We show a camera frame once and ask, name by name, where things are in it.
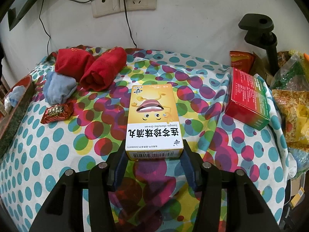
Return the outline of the yellow medicine box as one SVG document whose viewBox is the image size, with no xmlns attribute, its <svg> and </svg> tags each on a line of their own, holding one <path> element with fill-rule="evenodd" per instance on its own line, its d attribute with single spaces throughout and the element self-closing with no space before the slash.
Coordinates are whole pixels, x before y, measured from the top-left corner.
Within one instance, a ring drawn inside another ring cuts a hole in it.
<svg viewBox="0 0 309 232">
<path fill-rule="evenodd" d="M 171 84 L 134 85 L 125 139 L 129 159 L 177 159 L 183 148 Z"/>
</svg>

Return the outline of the red candy wrapper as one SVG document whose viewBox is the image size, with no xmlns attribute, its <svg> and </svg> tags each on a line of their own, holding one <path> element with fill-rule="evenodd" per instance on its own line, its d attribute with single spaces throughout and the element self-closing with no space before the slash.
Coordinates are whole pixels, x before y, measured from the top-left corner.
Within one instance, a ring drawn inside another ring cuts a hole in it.
<svg viewBox="0 0 309 232">
<path fill-rule="evenodd" d="M 73 104 L 57 104 L 46 108 L 41 118 L 42 124 L 49 124 L 52 122 L 59 122 L 68 119 L 73 113 Z"/>
</svg>

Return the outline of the light blue sock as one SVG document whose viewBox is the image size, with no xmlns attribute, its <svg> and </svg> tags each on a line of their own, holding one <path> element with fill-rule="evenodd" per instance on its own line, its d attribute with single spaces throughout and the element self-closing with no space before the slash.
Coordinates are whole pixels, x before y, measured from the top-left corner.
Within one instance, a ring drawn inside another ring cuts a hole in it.
<svg viewBox="0 0 309 232">
<path fill-rule="evenodd" d="M 23 85 L 16 86 L 4 99 L 5 111 L 9 113 L 13 107 L 16 107 L 22 98 L 26 88 Z"/>
<path fill-rule="evenodd" d="M 43 94 L 49 105 L 64 104 L 76 88 L 77 82 L 74 78 L 52 71 L 46 75 Z"/>
</svg>

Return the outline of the red sock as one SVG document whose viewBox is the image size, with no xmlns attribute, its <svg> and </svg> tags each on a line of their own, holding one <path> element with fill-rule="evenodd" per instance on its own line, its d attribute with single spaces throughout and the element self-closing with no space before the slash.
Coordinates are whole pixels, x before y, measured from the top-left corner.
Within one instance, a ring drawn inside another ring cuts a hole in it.
<svg viewBox="0 0 309 232">
<path fill-rule="evenodd" d="M 85 71 L 80 85 L 85 90 L 102 91 L 108 88 L 126 65 L 127 53 L 122 47 L 104 52 Z"/>
<path fill-rule="evenodd" d="M 55 62 L 55 72 L 80 82 L 95 58 L 87 51 L 78 48 L 60 49 Z"/>
</svg>

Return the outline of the polka dot tablecloth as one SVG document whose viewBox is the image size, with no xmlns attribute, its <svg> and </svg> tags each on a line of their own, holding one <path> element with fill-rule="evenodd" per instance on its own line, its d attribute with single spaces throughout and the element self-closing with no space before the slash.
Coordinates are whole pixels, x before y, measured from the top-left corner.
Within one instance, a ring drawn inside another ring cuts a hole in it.
<svg viewBox="0 0 309 232">
<path fill-rule="evenodd" d="M 284 206 L 288 148 L 265 81 L 182 53 L 145 49 L 60 49 L 30 72 L 35 94 L 1 158 L 1 199 L 18 231 L 33 231 L 65 177 L 96 177 L 123 147 L 129 158 L 108 214 L 91 210 L 92 187 L 74 190 L 79 231 L 109 219 L 114 231 L 203 231 L 236 219 L 236 192 L 221 186 L 219 220 L 199 219 L 193 152 L 219 174 L 244 175 L 272 213 L 248 231 L 274 231 Z"/>
</svg>

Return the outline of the red green box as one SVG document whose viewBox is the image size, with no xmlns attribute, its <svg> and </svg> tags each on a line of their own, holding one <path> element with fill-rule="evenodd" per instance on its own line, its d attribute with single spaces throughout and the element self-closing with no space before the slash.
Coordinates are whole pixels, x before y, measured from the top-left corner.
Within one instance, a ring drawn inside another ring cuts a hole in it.
<svg viewBox="0 0 309 232">
<path fill-rule="evenodd" d="M 233 68 L 225 114 L 258 131 L 266 127 L 270 115 L 262 82 Z"/>
</svg>

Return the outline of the round red tray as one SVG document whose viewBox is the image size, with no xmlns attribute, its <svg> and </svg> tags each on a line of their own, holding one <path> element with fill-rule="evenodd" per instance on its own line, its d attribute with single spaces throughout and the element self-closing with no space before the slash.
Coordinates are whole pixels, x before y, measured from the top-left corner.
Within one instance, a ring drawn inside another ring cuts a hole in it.
<svg viewBox="0 0 309 232">
<path fill-rule="evenodd" d="M 30 74 L 17 82 L 14 87 L 9 90 L 6 96 L 8 96 L 9 93 L 11 93 L 18 86 L 23 86 L 25 88 L 24 92 L 22 93 L 16 106 L 12 107 L 10 112 L 1 119 L 1 158 L 12 142 L 34 94 L 34 85 Z"/>
</svg>

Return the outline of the pile of snack bags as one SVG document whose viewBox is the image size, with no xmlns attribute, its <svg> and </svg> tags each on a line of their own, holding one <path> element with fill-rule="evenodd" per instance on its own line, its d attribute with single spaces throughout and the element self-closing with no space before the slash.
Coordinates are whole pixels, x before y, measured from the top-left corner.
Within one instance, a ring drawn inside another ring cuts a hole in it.
<svg viewBox="0 0 309 232">
<path fill-rule="evenodd" d="M 307 63 L 308 55 L 301 60 L 298 54 L 294 54 L 279 69 L 271 83 L 272 98 L 285 121 L 279 125 L 284 139 L 288 147 L 304 152 L 308 152 L 308 91 L 293 91 L 292 86 L 305 84 L 302 65 Z"/>
</svg>

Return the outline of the black clamp mount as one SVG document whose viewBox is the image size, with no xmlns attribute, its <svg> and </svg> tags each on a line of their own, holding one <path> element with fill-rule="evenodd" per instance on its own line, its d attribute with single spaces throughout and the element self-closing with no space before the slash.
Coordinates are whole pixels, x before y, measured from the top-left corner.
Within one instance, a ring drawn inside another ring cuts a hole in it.
<svg viewBox="0 0 309 232">
<path fill-rule="evenodd" d="M 272 19 L 263 14 L 245 14 L 238 23 L 241 30 L 247 31 L 244 40 L 246 43 L 266 51 L 269 71 L 275 75 L 279 70 L 276 35 L 272 32 L 274 24 Z"/>
</svg>

